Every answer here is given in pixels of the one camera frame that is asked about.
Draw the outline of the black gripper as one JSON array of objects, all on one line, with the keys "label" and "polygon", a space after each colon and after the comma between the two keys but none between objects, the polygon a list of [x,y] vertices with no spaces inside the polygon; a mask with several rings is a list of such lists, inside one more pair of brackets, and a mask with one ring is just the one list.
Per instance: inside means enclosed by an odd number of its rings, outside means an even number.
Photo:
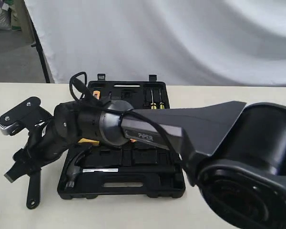
[{"label": "black gripper", "polygon": [[68,149],[68,127],[66,121],[49,121],[37,127],[29,136],[26,146],[14,155],[14,165],[4,174],[13,183],[25,175],[58,160]]}]

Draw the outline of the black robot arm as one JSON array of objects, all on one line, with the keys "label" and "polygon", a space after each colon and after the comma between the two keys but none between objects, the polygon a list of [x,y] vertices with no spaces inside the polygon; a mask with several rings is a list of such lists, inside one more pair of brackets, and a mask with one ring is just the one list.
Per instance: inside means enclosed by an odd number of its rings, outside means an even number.
[{"label": "black robot arm", "polygon": [[61,157],[82,138],[122,146],[134,139],[177,153],[191,186],[241,229],[286,229],[286,106],[231,101],[201,108],[134,109],[123,100],[61,103],[49,114],[26,102],[0,117],[14,135],[30,121],[26,146],[5,173],[14,182]]}]

